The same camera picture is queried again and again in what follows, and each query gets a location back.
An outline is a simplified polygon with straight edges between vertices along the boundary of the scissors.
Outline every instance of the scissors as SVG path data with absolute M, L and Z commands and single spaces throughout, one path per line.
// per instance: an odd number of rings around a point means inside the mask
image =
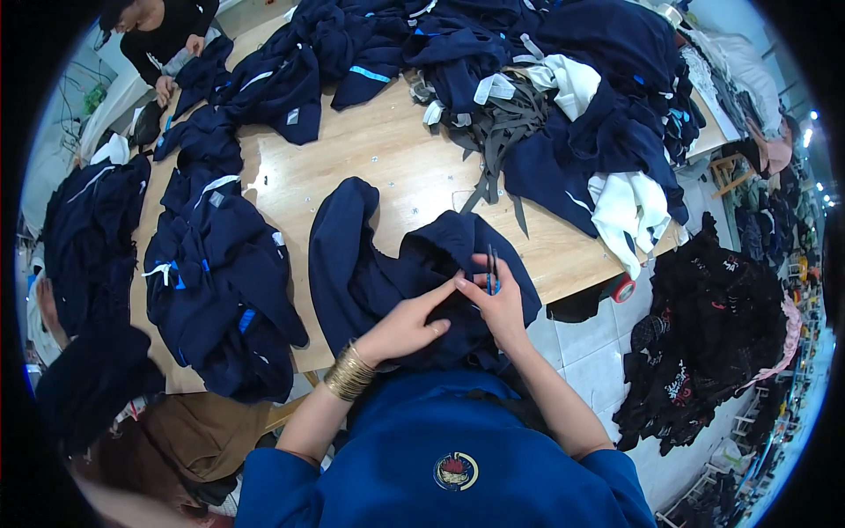
M 493 247 L 487 245 L 487 294 L 496 295 L 499 293 L 499 267 L 496 261 L 499 254 Z

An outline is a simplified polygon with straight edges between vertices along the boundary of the gold bangle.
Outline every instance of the gold bangle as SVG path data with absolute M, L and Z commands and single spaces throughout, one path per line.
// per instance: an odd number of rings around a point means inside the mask
M 323 378 L 331 394 L 344 401 L 353 401 L 373 381 L 375 369 L 365 363 L 350 341 L 343 347 Z

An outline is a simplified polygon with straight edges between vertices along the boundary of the brown fabric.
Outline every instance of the brown fabric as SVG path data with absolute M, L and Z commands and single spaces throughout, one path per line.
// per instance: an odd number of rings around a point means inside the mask
M 74 456 L 71 466 L 83 478 L 127 492 L 140 493 L 165 504 L 199 507 L 173 470 L 132 418 L 120 422 L 90 448 L 90 456 Z
M 248 406 L 211 392 L 169 395 L 148 406 L 146 427 L 187 478 L 211 482 L 241 466 L 264 434 L 272 405 Z

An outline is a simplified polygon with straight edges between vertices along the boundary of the table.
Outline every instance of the table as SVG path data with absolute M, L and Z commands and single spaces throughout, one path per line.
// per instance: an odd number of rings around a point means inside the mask
M 231 70 L 258 49 L 282 24 L 282 17 L 272 19 L 238 37 L 227 67 Z M 331 89 L 324 90 L 320 137 L 314 143 L 288 144 L 265 126 L 247 126 L 238 131 L 244 159 L 243 195 L 255 204 L 268 224 L 281 231 L 291 255 L 292 280 L 288 289 L 292 289 L 294 305 L 310 336 L 307 348 L 292 353 L 294 368 L 300 373 L 329 367 L 334 362 L 308 288 L 308 234 L 323 199 L 350 176 L 375 186 L 381 192 L 381 203 L 372 220 L 374 243 L 383 253 L 396 257 L 406 233 L 432 222 L 445 210 L 460 210 L 481 176 L 478 153 L 461 161 L 463 149 L 445 136 L 428 132 L 422 122 L 425 108 L 412 102 L 404 79 L 392 82 L 369 103 L 340 113 L 329 106 L 331 94 Z M 171 104 L 170 111 L 162 117 L 162 126 L 173 108 L 175 105 Z M 719 141 L 717 136 L 711 136 L 712 131 L 702 130 L 702 138 L 708 140 L 700 140 L 699 144 L 709 148 Z M 134 233 L 141 261 L 164 210 L 159 201 L 176 159 L 173 153 L 161 162 L 153 162 L 139 227 Z M 501 181 L 499 188 L 504 188 Z M 589 238 L 530 200 L 523 200 L 523 204 L 530 239 L 516 224 L 507 195 L 495 205 L 481 201 L 473 211 L 513 244 L 544 304 L 623 271 L 601 240 Z M 654 254 L 665 253 L 678 243 L 679 226 L 673 222 Z M 640 259 L 645 262 L 646 255 L 640 253 Z M 204 390 L 202 379 L 193 369 L 176 364 L 157 328 L 147 319 L 142 271 L 139 266 L 132 283 L 132 324 L 151 336 L 150 356 L 166 375 L 166 392 Z

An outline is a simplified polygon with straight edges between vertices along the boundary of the sleeve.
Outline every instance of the sleeve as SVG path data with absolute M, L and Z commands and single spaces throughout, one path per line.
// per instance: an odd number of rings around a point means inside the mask
M 581 459 L 581 465 L 608 484 L 629 526 L 656 526 L 636 466 L 628 455 L 616 449 L 600 449 Z
M 317 526 L 321 501 L 314 487 L 319 470 L 274 448 L 247 455 L 235 528 Z
M 199 15 L 199 20 L 194 26 L 194 35 L 205 37 L 205 33 L 211 25 L 211 20 L 217 15 L 220 0 L 197 0 L 197 5 L 203 9 L 203 12 Z
M 143 79 L 146 84 L 155 86 L 155 82 L 161 76 L 161 70 L 152 63 L 144 50 L 137 47 L 133 44 L 131 39 L 126 37 L 127 36 L 124 35 L 120 40 L 120 51 L 123 52 L 123 55 L 129 59 L 133 66 L 135 66 L 135 69 L 137 69 L 138 73 L 141 74 L 141 79 Z

